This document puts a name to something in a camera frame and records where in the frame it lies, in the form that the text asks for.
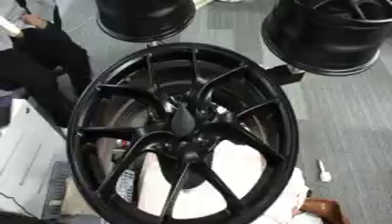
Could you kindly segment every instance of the floor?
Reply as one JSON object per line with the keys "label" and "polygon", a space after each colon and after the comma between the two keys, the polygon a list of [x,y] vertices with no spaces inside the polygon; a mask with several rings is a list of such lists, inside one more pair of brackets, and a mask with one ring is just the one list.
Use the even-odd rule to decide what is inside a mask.
{"label": "floor", "polygon": [[[94,0],[58,2],[65,30],[88,50],[96,74],[144,48],[103,34],[95,22]],[[224,46],[274,66],[281,62],[260,40],[261,22],[272,5],[272,0],[212,3],[170,41]],[[365,73],[345,78],[307,74],[285,90],[299,123],[298,166],[314,194],[338,200],[352,223],[391,223],[392,39],[383,46],[381,60]],[[331,183],[318,180],[318,158],[332,173]]]}

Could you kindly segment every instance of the rim lip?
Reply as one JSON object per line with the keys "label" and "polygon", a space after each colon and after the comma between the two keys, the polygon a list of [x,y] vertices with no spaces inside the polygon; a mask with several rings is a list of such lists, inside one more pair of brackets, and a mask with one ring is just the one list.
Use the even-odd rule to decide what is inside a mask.
{"label": "rim lip", "polygon": [[290,59],[290,57],[284,57],[284,54],[276,48],[276,45],[270,39],[270,36],[267,32],[267,23],[270,21],[271,15],[268,15],[264,21],[262,22],[262,39],[264,40],[265,45],[271,50],[273,54],[275,54],[280,60],[293,65],[299,69],[302,69],[306,72],[324,76],[336,76],[336,77],[343,77],[343,76],[350,76],[355,74],[360,74],[367,71],[371,68],[380,58],[380,49],[374,54],[374,56],[366,63],[360,66],[352,66],[347,69],[331,69],[331,68],[320,68],[315,66],[310,66],[304,64],[300,61]]}
{"label": "rim lip", "polygon": [[325,19],[331,19],[333,21],[337,22],[347,22],[347,23],[352,23],[354,25],[384,25],[384,24],[389,24],[392,22],[392,17],[391,18],[384,18],[384,19],[361,19],[361,18],[343,18],[343,17],[333,17],[333,15],[325,13],[322,10],[315,10],[314,8],[309,7],[308,5],[301,3],[299,0],[292,0],[296,5],[299,7],[303,8],[304,10],[308,11],[310,14],[312,14],[316,18],[325,18]]}
{"label": "rim lip", "polygon": [[100,199],[97,199],[87,188],[86,180],[82,179],[81,173],[79,171],[80,167],[78,166],[78,162],[75,159],[74,153],[74,143],[76,135],[76,128],[78,126],[79,120],[82,117],[83,109],[85,105],[89,104],[91,99],[94,97],[95,88],[97,85],[102,83],[107,83],[108,81],[115,78],[123,69],[127,68],[128,66],[132,65],[137,59],[143,57],[146,53],[151,53],[154,50],[163,49],[165,47],[171,47],[171,49],[202,49],[207,51],[212,51],[214,53],[225,53],[231,54],[233,58],[240,59],[245,61],[247,64],[250,64],[252,70],[258,70],[260,72],[259,76],[256,78],[265,85],[265,88],[268,89],[274,96],[278,97],[280,100],[280,104],[278,105],[279,110],[281,111],[282,116],[282,124],[283,127],[283,135],[285,136],[286,140],[282,143],[280,140],[281,148],[285,148],[287,151],[286,160],[285,162],[279,166],[279,172],[281,172],[280,178],[274,181],[273,189],[269,189],[269,192],[263,200],[256,203],[256,205],[252,206],[247,212],[240,214],[236,218],[232,218],[231,220],[227,221],[227,224],[246,224],[250,223],[251,221],[255,220],[261,215],[261,211],[267,210],[273,202],[277,199],[283,189],[287,186],[287,183],[290,180],[291,174],[294,170],[295,164],[297,162],[298,157],[298,123],[297,119],[294,115],[294,111],[290,105],[290,102],[285,95],[284,91],[276,84],[274,84],[265,74],[266,71],[257,65],[254,61],[240,55],[237,52],[233,52],[228,49],[224,49],[222,47],[218,47],[215,45],[208,45],[208,44],[196,44],[196,43],[176,43],[176,44],[166,44],[166,45],[159,45],[155,47],[151,47],[148,49],[143,49],[138,52],[134,52],[129,56],[124,57],[123,59],[119,60],[113,66],[108,68],[104,71],[98,78],[96,78],[86,89],[83,93],[81,98],[78,100],[78,103],[75,106],[75,109],[72,113],[70,123],[68,126],[67,132],[67,140],[66,140],[66,154],[67,158],[71,167],[73,180],[80,191],[82,197],[85,201],[104,219],[116,224],[116,223],[123,223],[124,221],[130,221],[130,217],[125,215],[124,213],[118,211],[109,211],[108,204],[102,203]]}
{"label": "rim lip", "polygon": [[148,43],[148,42],[152,42],[152,41],[168,39],[168,38],[175,36],[175,35],[179,34],[180,32],[182,32],[193,21],[194,16],[196,15],[196,6],[194,5],[193,1],[191,1],[191,2],[192,2],[192,11],[190,12],[190,16],[186,18],[185,22],[180,27],[177,27],[177,29],[174,29],[174,27],[173,27],[172,29],[161,32],[158,35],[155,35],[154,37],[150,37],[150,38],[148,38],[148,37],[132,38],[132,37],[129,37],[126,35],[122,35],[121,33],[111,31],[102,23],[99,13],[96,17],[96,23],[101,28],[101,30],[103,32],[105,32],[106,34],[108,34],[110,37],[112,37],[114,39],[119,39],[122,41],[134,42],[134,43]]}

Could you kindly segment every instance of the brown shoe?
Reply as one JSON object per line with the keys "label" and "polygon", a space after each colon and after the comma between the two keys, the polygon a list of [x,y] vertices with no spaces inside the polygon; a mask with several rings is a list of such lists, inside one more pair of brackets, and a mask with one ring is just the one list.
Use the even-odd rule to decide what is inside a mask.
{"label": "brown shoe", "polygon": [[318,215],[325,224],[350,224],[336,200],[307,198],[301,210]]}

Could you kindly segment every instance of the black pants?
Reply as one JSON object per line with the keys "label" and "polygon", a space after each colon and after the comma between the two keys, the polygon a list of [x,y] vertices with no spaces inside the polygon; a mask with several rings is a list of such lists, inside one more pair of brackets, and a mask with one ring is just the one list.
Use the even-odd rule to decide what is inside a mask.
{"label": "black pants", "polygon": [[0,81],[24,87],[62,127],[66,127],[73,104],[59,91],[53,69],[62,66],[76,95],[90,82],[91,69],[84,49],[52,24],[26,29],[14,40],[14,49],[0,52]]}

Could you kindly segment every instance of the cable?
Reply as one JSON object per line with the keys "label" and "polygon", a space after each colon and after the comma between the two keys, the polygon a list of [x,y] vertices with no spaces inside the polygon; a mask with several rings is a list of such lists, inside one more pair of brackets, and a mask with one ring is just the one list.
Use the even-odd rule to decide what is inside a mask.
{"label": "cable", "polygon": [[14,197],[8,196],[7,194],[5,194],[3,192],[0,192],[0,195],[5,197],[7,200],[12,200],[15,203],[15,205],[17,205],[20,209],[22,209],[24,211],[25,214],[28,214],[31,217],[36,218],[37,220],[39,220],[39,217],[37,217],[34,214],[32,214],[29,211],[27,211],[27,209],[25,207],[23,207],[22,205],[20,205],[19,202]]}

